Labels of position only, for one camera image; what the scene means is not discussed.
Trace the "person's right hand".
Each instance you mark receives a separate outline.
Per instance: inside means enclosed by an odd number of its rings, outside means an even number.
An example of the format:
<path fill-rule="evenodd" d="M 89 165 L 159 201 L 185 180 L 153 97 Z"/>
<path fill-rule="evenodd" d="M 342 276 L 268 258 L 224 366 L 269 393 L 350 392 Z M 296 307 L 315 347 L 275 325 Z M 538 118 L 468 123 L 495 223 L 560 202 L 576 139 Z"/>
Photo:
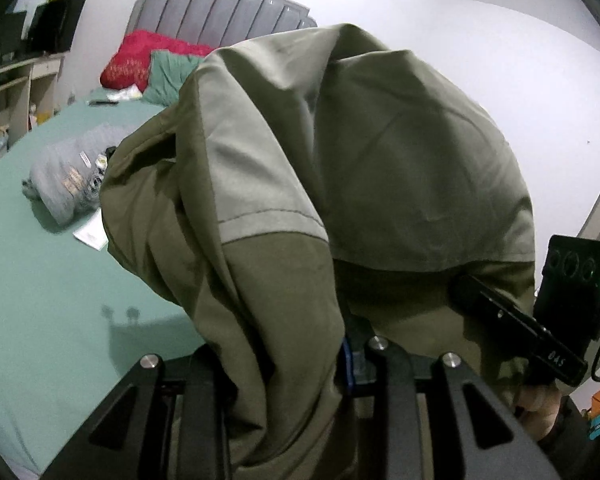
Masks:
<path fill-rule="evenodd" d="M 562 393 L 555 385 L 521 387 L 514 397 L 514 409 L 521 410 L 518 420 L 533 440 L 545 438 L 554 428 Z"/>

